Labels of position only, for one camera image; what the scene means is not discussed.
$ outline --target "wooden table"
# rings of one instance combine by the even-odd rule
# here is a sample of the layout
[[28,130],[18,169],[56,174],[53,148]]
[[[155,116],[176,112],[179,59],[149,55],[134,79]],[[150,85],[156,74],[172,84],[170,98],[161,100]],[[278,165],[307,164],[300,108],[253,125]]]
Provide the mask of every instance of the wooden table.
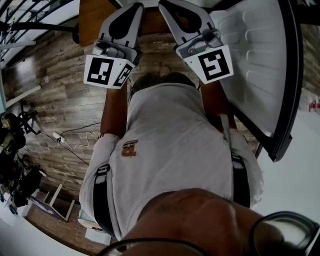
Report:
[[[93,44],[102,23],[117,10],[108,0],[80,0],[79,41],[80,46]],[[142,18],[142,34],[170,33],[158,8],[147,8]]]

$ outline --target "forearm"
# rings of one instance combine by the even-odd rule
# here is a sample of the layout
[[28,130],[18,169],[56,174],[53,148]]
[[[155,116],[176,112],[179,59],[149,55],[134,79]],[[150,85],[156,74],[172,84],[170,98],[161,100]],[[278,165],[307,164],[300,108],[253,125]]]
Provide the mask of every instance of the forearm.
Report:
[[101,119],[101,134],[122,138],[126,133],[127,114],[127,83],[121,89],[108,89]]
[[219,81],[204,84],[200,81],[202,102],[206,117],[209,122],[220,132],[223,131],[221,114],[226,114],[230,128],[237,129],[230,103]]

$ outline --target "orange logo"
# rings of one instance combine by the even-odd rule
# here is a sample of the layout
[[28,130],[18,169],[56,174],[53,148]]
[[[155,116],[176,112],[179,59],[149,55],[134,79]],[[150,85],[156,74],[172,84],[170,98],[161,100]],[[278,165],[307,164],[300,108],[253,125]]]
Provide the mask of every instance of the orange logo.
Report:
[[123,144],[121,156],[127,157],[135,157],[137,152],[135,151],[135,145],[138,143],[138,140],[131,140]]

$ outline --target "shirt sleeve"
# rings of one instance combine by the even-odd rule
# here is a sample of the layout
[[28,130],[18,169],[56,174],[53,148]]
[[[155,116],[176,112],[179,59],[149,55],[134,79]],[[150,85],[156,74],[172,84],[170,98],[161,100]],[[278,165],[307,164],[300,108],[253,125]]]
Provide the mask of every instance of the shirt sleeve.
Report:
[[240,156],[247,171],[250,188],[250,208],[254,208],[264,192],[264,179],[258,161],[241,133],[230,129],[231,152]]
[[83,179],[79,201],[82,209],[95,220],[94,214],[94,185],[97,169],[109,164],[110,156],[115,150],[119,137],[113,134],[104,134],[93,147],[92,158]]

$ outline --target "black pants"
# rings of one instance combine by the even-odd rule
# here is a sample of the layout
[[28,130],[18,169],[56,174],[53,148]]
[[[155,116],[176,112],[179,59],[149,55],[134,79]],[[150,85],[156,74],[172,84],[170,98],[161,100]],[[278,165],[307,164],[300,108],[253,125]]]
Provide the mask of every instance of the black pants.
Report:
[[162,77],[156,74],[147,73],[139,77],[131,87],[130,99],[136,92],[162,83],[179,83],[196,88],[196,85],[186,75],[178,72],[172,72]]

